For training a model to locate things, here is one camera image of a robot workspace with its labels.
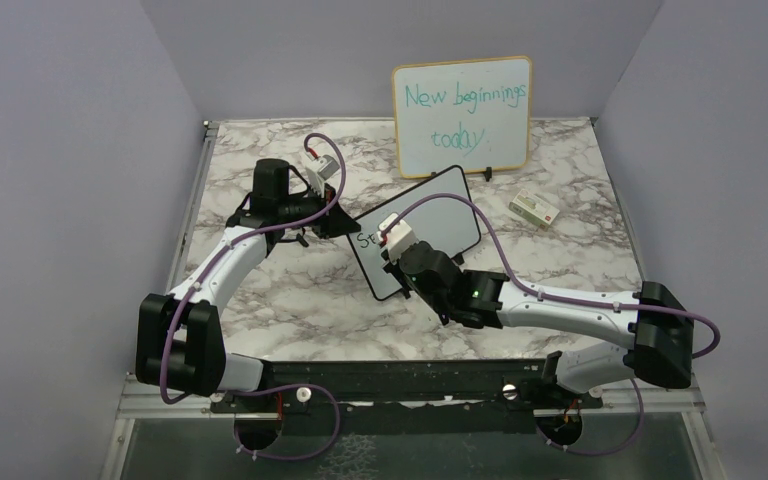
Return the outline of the black marker cap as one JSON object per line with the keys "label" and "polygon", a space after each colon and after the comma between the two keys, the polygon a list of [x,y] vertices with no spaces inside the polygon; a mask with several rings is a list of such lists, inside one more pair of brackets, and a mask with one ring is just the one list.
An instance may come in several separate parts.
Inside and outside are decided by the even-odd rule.
{"label": "black marker cap", "polygon": [[302,233],[298,233],[296,235],[296,241],[303,247],[308,248],[310,246],[309,242],[305,239],[304,235]]}

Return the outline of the black framed whiteboard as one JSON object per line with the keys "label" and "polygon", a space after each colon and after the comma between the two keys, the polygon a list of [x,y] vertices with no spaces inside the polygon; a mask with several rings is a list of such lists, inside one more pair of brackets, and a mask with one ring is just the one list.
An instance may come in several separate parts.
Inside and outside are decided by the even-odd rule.
{"label": "black framed whiteboard", "polygon": [[[411,187],[404,187],[375,200],[355,217],[361,226],[349,235],[349,242],[373,298],[384,301],[401,292],[398,281],[383,270],[384,260],[377,245],[378,227],[392,214],[399,214],[418,200],[436,193],[455,194],[469,198],[469,188],[463,169],[452,165],[436,175]],[[420,240],[455,257],[476,246],[481,240],[479,222],[467,205],[452,199],[435,199],[413,210],[405,221]]]}

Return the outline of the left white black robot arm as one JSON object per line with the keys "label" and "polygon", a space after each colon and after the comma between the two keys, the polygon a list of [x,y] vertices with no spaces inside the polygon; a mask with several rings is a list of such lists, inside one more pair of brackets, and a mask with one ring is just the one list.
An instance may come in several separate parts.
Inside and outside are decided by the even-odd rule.
{"label": "left white black robot arm", "polygon": [[252,190],[227,219],[208,258],[168,293],[141,302],[139,382],[160,387],[167,403],[174,401],[173,390],[181,397],[234,391],[250,410],[270,405],[275,386],[263,376],[265,361],[227,353],[220,316],[287,231],[310,230],[321,239],[359,232],[338,204],[342,188],[328,182],[344,172],[344,162],[329,155],[312,157],[301,171],[281,159],[256,162]]}

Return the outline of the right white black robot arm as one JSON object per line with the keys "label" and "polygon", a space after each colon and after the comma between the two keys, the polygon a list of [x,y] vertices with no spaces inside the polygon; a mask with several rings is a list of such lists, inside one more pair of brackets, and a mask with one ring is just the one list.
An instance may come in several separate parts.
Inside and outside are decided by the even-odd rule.
{"label": "right white black robot arm", "polygon": [[539,398],[560,407],[596,386],[640,379],[667,389],[691,384],[694,322],[664,285],[639,291],[582,292],[532,285],[521,290],[498,272],[463,270],[420,241],[398,255],[384,251],[385,272],[415,292],[440,318],[468,328],[534,327],[598,339],[548,356]]}

